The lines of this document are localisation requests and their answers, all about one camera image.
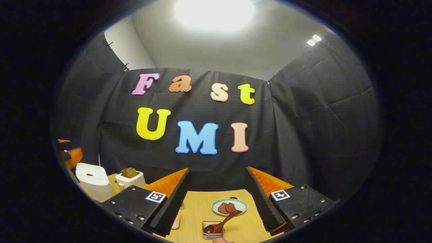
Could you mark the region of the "pale green plate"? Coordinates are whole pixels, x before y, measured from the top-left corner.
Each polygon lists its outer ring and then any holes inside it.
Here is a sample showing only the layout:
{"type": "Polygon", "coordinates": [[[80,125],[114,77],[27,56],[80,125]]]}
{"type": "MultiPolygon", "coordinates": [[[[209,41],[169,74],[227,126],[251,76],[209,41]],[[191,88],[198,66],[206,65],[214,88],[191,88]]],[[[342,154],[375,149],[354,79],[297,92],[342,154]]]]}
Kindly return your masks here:
{"type": "Polygon", "coordinates": [[[216,200],[212,205],[211,205],[211,209],[214,213],[221,215],[221,216],[228,216],[228,214],[221,214],[218,212],[218,206],[221,205],[221,203],[233,203],[236,207],[237,210],[241,210],[243,211],[242,213],[244,213],[245,211],[247,211],[248,206],[245,202],[243,202],[242,200],[238,200],[238,199],[221,199],[221,200],[216,200]]]}

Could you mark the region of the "white toaster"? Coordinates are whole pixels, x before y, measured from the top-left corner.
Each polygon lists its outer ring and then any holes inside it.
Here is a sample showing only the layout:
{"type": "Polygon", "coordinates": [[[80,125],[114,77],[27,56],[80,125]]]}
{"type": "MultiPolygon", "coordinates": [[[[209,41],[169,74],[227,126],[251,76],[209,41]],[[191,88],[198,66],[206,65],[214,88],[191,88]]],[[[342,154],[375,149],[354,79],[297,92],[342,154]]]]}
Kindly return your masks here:
{"type": "Polygon", "coordinates": [[[137,186],[143,188],[146,186],[144,174],[142,172],[136,171],[137,175],[132,178],[127,178],[122,175],[122,173],[115,176],[115,181],[118,184],[120,191],[126,189],[128,186],[137,186]]]}

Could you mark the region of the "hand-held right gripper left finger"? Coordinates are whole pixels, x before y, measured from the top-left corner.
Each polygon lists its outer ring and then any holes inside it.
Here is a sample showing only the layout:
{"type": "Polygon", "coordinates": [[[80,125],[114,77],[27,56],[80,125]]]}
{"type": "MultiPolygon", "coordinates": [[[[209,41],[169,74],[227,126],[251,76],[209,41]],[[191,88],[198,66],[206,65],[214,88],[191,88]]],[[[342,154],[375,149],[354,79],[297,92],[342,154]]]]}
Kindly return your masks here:
{"type": "Polygon", "coordinates": [[[101,207],[129,226],[165,237],[188,192],[189,172],[184,168],[148,186],[128,186],[101,207]]]}

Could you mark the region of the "large ceiling light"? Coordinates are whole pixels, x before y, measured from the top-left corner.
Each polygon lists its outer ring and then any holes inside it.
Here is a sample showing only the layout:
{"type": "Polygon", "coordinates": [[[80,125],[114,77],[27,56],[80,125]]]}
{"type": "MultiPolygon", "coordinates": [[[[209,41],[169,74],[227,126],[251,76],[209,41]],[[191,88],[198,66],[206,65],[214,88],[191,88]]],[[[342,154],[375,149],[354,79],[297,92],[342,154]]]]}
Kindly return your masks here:
{"type": "Polygon", "coordinates": [[[251,0],[177,0],[174,16],[183,26],[199,31],[236,32],[252,20],[251,0]]]}

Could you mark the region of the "white rice cooker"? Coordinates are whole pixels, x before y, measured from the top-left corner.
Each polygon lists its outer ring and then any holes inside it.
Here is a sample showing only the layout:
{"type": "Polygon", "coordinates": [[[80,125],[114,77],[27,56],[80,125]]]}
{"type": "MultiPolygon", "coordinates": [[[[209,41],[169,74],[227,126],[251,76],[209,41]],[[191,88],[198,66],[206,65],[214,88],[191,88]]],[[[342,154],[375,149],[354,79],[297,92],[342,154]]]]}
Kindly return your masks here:
{"type": "Polygon", "coordinates": [[[76,176],[89,196],[100,203],[115,195],[106,171],[101,166],[77,163],[76,176]]]}

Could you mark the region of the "brown wooden spoon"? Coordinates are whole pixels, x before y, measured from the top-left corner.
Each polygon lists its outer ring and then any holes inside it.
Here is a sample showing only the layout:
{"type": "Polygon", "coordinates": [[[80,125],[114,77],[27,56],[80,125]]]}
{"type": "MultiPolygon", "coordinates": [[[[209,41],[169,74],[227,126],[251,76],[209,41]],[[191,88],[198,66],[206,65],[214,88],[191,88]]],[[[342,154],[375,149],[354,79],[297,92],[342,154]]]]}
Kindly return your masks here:
{"type": "Polygon", "coordinates": [[[227,223],[233,217],[236,217],[237,215],[241,214],[242,212],[243,211],[241,211],[241,210],[233,211],[227,217],[225,217],[225,219],[223,221],[221,221],[220,223],[211,224],[211,225],[206,226],[203,229],[203,233],[204,234],[221,234],[223,231],[223,227],[224,227],[225,223],[227,223]]]}

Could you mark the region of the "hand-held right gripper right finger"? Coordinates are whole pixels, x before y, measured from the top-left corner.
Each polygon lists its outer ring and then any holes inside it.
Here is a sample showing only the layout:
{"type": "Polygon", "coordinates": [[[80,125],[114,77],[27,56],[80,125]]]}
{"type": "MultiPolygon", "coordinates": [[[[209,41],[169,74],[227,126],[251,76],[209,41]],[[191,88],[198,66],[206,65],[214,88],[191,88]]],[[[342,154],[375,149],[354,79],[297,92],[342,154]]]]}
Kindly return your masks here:
{"type": "Polygon", "coordinates": [[[250,166],[246,168],[245,187],[272,236],[305,227],[338,204],[307,184],[293,186],[250,166]]]}

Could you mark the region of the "metal wire chopstick holder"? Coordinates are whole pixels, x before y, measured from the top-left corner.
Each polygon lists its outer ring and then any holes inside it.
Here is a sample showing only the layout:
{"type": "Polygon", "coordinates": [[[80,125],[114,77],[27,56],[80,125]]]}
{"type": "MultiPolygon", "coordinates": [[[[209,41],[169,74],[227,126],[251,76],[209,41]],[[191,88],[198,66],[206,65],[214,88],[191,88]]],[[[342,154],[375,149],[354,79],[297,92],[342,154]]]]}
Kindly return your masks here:
{"type": "Polygon", "coordinates": [[[222,238],[225,234],[225,228],[222,228],[221,233],[217,234],[210,234],[205,232],[205,228],[209,225],[219,224],[221,223],[220,220],[205,220],[202,222],[202,236],[204,239],[215,239],[215,238],[222,238]]]}

